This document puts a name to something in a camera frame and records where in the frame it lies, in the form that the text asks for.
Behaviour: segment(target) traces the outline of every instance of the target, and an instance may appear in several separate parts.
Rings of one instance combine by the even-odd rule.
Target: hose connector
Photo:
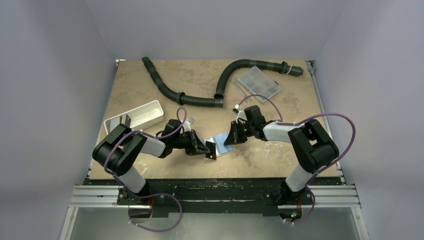
[[[186,94],[183,91],[176,94],[175,102],[179,104],[180,106],[184,105],[184,103],[181,102],[181,96],[184,96],[184,95]]]
[[[299,77],[304,74],[304,70],[300,66],[291,66],[287,62],[283,61],[282,69],[279,72],[280,74],[287,74],[293,77]]]

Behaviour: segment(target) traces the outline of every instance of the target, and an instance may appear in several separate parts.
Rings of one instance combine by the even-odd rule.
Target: metal tool
[[[243,91],[243,89],[239,86],[238,81],[235,78],[231,78],[231,83],[234,84],[237,89],[240,91],[240,93],[243,95],[243,97],[247,97],[246,93]],[[244,100],[246,103],[251,102],[252,99],[249,97],[246,100]]]

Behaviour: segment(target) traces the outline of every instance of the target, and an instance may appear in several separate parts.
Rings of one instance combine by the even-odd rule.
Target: white tray
[[[129,127],[132,130],[143,130],[164,120],[164,110],[162,110],[161,104],[158,100],[153,100],[149,103],[104,120],[103,125],[107,134],[109,134],[111,120],[124,114],[127,114],[131,118]]]

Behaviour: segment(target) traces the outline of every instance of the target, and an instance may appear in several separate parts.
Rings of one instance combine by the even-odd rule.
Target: hose end fitting
[[[224,91],[221,89],[217,89],[215,94],[213,95],[214,99],[224,99]]]
[[[304,70],[300,66],[290,66],[287,62],[283,61],[282,69],[279,72],[280,74],[287,74],[293,77],[299,77],[304,74]]]

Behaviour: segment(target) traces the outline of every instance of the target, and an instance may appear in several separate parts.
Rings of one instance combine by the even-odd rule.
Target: black clamp
[[[184,105],[184,104],[181,102],[181,97],[182,97],[182,96],[184,96],[184,95],[186,95],[186,94],[185,94],[183,91],[182,91],[182,92],[179,92],[179,93],[177,93],[177,94],[176,94],[175,102],[176,102],[177,104],[179,104],[180,106]]]
[[[170,119],[162,131],[161,135],[165,136],[174,132],[181,124],[180,120]],[[199,139],[196,131],[191,129],[183,133],[175,132],[173,135],[161,139],[165,144],[165,149],[159,158],[163,159],[172,153],[173,149],[184,149],[188,156],[205,155],[208,159],[217,159],[216,144],[206,141],[206,145]]]
[[[266,121],[261,113],[261,109],[257,105],[249,106],[244,109],[246,120],[239,118],[238,122],[232,121],[228,137],[224,141],[224,146],[243,144],[248,140],[248,137],[254,136],[256,139],[267,141],[264,134],[264,127],[273,122]]]

